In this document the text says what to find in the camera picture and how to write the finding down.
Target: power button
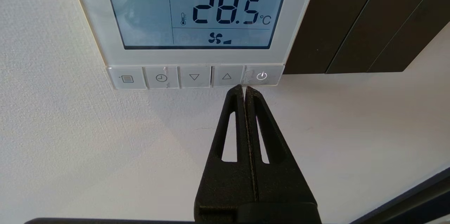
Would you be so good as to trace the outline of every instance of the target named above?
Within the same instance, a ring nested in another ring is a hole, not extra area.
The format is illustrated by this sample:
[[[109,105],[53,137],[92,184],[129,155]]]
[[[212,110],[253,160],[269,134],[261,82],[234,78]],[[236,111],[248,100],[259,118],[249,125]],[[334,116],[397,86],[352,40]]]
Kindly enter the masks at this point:
[[[246,66],[243,85],[277,85],[283,73],[284,65]]]
[[[265,78],[267,78],[267,73],[264,71],[262,73],[257,74],[257,76],[256,76],[256,79],[258,79],[260,81],[264,80]]]

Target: thermostat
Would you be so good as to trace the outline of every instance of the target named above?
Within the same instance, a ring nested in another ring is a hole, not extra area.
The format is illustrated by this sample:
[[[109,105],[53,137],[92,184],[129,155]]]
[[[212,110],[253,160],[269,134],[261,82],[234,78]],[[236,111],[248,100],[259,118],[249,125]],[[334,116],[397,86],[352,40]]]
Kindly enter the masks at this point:
[[[80,0],[117,89],[277,85],[309,0]]]

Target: clock button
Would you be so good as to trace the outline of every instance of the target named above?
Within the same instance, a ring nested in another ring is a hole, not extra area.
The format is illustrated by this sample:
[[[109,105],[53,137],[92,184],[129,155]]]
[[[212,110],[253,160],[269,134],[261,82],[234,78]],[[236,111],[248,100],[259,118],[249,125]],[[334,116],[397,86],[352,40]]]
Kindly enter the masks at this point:
[[[146,67],[148,88],[179,88],[177,67]]]

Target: white thermostat frame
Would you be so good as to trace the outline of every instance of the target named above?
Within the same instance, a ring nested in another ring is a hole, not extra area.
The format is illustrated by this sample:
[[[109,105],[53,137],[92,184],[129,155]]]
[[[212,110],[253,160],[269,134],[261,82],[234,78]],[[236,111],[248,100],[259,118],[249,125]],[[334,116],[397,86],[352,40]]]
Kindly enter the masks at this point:
[[[110,0],[80,0],[108,67],[285,64],[309,0],[283,0],[269,49],[125,50]]]

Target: power icon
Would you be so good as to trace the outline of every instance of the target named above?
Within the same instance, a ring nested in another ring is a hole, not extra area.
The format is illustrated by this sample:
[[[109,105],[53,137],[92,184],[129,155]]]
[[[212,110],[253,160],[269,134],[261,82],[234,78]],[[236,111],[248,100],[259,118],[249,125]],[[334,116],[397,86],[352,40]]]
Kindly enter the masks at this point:
[[[267,73],[265,73],[264,71],[263,71],[262,73],[259,73],[259,74],[256,76],[256,79],[258,79],[258,80],[260,80],[260,81],[264,80],[265,78],[267,78]]]

